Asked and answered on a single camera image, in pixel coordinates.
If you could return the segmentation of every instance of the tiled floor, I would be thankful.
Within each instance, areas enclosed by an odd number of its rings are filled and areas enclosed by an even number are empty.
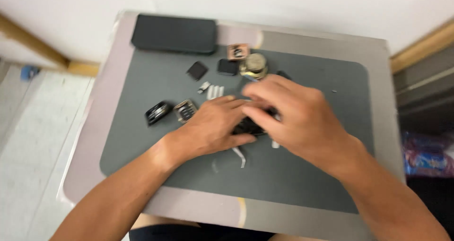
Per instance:
[[[41,72],[0,83],[0,241],[48,240],[71,206],[56,194],[94,79]]]

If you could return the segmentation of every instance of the small black box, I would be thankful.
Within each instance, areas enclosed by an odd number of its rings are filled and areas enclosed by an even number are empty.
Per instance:
[[[236,75],[238,73],[238,63],[223,58],[218,61],[218,73],[223,75]]]

